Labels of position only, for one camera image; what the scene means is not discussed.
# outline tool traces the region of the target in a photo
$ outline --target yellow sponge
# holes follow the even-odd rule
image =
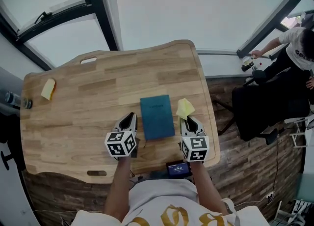
[[[194,111],[194,107],[187,99],[183,98],[178,101],[178,110],[176,115],[179,117],[187,120],[187,116],[189,116]]]
[[[48,79],[40,95],[43,96],[44,98],[47,98],[48,100],[51,100],[54,89],[55,80]]]

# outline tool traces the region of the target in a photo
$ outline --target wooden table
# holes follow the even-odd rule
[[[80,63],[92,57],[96,61]],[[51,101],[40,96],[48,78],[56,81]],[[165,94],[170,96],[176,135],[145,143],[140,98]],[[193,115],[209,136],[210,153],[204,165],[212,166],[220,159],[208,87],[194,44],[188,40],[143,50],[80,55],[51,71],[28,74],[22,97],[33,100],[30,110],[21,108],[23,153],[26,169],[33,174],[57,172],[87,183],[111,183],[117,161],[105,148],[105,136],[130,112],[138,116],[140,139],[131,170],[141,174],[165,169],[167,162],[183,158],[175,115],[181,98],[193,104]]]

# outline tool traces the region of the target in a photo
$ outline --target white shirt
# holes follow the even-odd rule
[[[282,44],[290,43],[286,48],[289,58],[300,69],[310,70],[314,63],[304,55],[301,44],[303,30],[305,30],[303,27],[291,28],[279,36],[279,42]]]
[[[207,225],[206,222],[210,221],[213,221],[210,225],[217,225],[217,220],[223,220],[227,226],[236,219],[234,214],[222,216],[201,206],[195,185],[184,179],[147,180],[138,183],[130,190],[129,205],[130,210],[122,223],[109,215],[80,210],[72,226],[157,226],[170,223],[183,226]],[[255,206],[246,207],[238,211],[238,214],[241,226],[269,226]]]

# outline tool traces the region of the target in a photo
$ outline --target table handle cutout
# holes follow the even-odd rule
[[[88,58],[88,59],[84,59],[82,60],[80,63],[84,64],[84,63],[91,63],[91,62],[95,62],[97,60],[96,57],[92,57],[92,58]]]
[[[89,176],[107,176],[107,172],[103,170],[90,170],[87,171],[87,175]]]

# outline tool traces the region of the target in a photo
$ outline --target phone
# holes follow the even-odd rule
[[[170,179],[182,179],[192,175],[191,167],[189,162],[174,161],[166,164],[168,177]]]

